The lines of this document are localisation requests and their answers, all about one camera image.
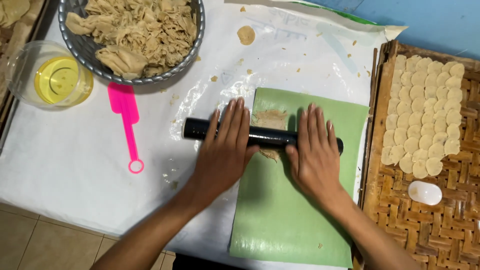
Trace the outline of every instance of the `black rolling pin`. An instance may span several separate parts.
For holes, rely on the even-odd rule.
[[[190,118],[185,120],[182,136],[185,139],[204,140],[208,131],[210,121]],[[343,142],[340,138],[336,139],[338,152],[343,152]],[[297,146],[297,133],[293,131],[278,130],[257,126],[250,126],[250,134],[247,145],[259,145],[261,148],[284,150],[287,145]]]

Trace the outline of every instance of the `hand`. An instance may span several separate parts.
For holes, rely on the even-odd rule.
[[[215,110],[210,120],[195,171],[187,183],[198,195],[197,203],[203,208],[233,186],[259,150],[258,146],[247,147],[250,112],[244,108],[244,103],[243,98],[230,101],[216,138],[220,111]]]
[[[323,110],[315,104],[310,104],[300,116],[297,144],[298,149],[292,145],[285,149],[292,177],[306,195],[330,212],[346,191],[338,178],[340,154],[334,127],[328,121],[325,129]]]

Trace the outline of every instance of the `left hand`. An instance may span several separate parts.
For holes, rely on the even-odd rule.
[[[220,111],[215,110],[210,119],[195,171],[186,185],[194,191],[193,199],[198,206],[206,208],[232,187],[243,175],[253,154],[260,149],[258,146],[247,147],[250,112],[244,103],[243,98],[230,101],[216,138]]]

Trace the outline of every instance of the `blue wall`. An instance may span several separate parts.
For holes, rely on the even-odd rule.
[[[401,43],[480,60],[480,0],[308,0],[381,25]]]

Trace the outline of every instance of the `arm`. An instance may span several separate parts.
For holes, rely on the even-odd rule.
[[[352,201],[339,181],[340,154],[330,121],[314,104],[299,119],[298,149],[288,146],[293,179],[350,234],[376,270],[420,270],[420,265]]]
[[[210,120],[195,171],[162,208],[131,229],[91,270],[149,270],[165,245],[196,214],[241,177],[258,146],[247,147],[250,112],[242,98],[231,100],[215,137],[220,112]]]

